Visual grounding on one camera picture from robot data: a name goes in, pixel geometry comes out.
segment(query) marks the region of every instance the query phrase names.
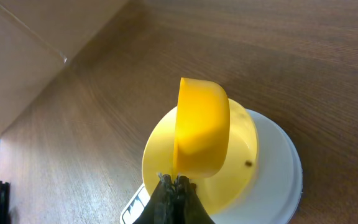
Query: beige panel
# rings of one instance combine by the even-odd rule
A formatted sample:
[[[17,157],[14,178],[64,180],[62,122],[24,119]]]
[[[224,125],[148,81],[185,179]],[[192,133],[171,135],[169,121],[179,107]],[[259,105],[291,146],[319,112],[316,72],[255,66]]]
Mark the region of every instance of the beige panel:
[[[127,0],[0,0],[30,29],[68,59],[109,21]]]
[[[63,66],[57,52],[0,9],[0,135]]]

